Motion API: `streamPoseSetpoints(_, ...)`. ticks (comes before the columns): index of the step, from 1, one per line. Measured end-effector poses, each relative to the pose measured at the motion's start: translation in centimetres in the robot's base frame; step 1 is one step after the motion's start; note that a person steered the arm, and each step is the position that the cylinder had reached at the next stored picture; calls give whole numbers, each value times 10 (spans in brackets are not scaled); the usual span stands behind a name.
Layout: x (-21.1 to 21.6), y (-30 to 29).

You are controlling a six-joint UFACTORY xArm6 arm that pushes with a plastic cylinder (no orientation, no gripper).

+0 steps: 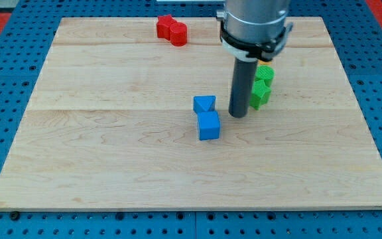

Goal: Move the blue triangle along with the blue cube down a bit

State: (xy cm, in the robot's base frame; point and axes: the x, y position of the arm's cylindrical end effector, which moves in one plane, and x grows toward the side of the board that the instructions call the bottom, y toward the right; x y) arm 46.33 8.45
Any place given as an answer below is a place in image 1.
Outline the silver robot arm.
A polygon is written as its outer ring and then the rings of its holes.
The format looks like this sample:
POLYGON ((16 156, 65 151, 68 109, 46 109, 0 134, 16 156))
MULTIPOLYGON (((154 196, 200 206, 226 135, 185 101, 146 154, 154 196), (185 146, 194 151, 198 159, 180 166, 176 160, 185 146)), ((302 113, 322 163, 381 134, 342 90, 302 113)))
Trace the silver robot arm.
POLYGON ((285 47, 293 24, 290 0, 225 0, 216 12, 222 46, 243 62, 271 61, 285 47))

